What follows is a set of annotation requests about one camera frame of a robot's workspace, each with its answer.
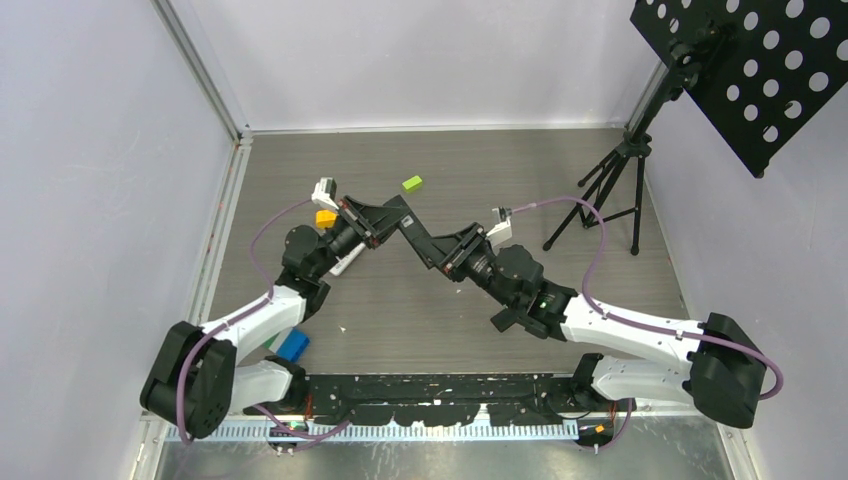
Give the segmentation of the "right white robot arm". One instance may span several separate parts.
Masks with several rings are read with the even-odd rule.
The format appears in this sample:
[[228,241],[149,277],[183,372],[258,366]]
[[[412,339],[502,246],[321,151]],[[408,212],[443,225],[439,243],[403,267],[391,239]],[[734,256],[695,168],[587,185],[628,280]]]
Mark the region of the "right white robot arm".
[[497,301],[502,309],[491,322],[498,331],[519,325],[540,339],[628,354],[627,360],[583,356],[570,385],[580,408],[656,399],[691,406],[731,427],[753,425],[766,362],[731,317],[679,320],[599,303],[546,279],[543,265],[523,246],[495,250],[478,224],[442,236],[421,231],[410,243],[427,267],[454,282],[469,280]]

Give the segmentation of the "black remote control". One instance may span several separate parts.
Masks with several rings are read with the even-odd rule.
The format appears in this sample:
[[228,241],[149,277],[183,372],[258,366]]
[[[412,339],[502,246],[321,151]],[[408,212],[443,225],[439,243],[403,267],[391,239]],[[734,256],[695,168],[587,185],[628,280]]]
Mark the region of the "black remote control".
[[423,264],[427,268],[433,268],[435,263],[432,236],[411,210],[400,220],[398,229]]

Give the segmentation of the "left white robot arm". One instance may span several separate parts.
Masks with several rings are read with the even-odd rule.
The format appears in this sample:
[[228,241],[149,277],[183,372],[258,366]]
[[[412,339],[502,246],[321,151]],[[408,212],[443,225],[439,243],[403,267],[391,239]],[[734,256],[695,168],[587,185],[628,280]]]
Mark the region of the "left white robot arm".
[[317,313],[331,289],[324,276],[356,247],[384,244],[408,213],[400,196],[382,205],[345,196],[325,232],[309,225],[289,230],[280,275],[259,298],[217,320],[181,321],[167,331],[140,406],[176,426],[185,443],[209,436],[232,412],[264,404],[298,412],[307,398],[301,367],[276,355],[248,366],[243,360]]

